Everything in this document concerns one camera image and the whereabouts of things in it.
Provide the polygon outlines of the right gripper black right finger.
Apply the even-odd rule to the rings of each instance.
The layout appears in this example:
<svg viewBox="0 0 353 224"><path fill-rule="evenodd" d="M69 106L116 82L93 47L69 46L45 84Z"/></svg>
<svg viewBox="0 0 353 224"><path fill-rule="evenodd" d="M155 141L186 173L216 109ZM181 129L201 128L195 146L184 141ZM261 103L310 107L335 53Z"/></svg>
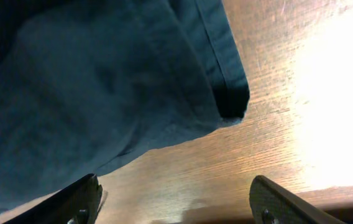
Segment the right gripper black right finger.
<svg viewBox="0 0 353 224"><path fill-rule="evenodd" d="M253 179L249 203L256 224L344 224L263 175Z"/></svg>

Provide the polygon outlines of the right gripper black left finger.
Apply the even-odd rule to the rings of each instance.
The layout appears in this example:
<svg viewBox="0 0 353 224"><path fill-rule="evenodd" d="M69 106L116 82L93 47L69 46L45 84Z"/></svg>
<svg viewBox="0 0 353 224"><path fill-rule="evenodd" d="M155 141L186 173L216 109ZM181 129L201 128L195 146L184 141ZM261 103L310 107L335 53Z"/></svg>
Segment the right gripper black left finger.
<svg viewBox="0 0 353 224"><path fill-rule="evenodd" d="M102 195L97 176L87 174L4 224L94 224Z"/></svg>

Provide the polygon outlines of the navy blue shorts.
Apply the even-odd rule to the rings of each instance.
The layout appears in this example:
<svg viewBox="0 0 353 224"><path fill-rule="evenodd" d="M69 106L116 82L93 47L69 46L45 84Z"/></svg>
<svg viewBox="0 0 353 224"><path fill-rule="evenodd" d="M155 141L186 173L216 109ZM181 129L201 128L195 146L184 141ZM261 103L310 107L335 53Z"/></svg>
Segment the navy blue shorts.
<svg viewBox="0 0 353 224"><path fill-rule="evenodd" d="M219 0L0 0L0 214L240 123Z"/></svg>

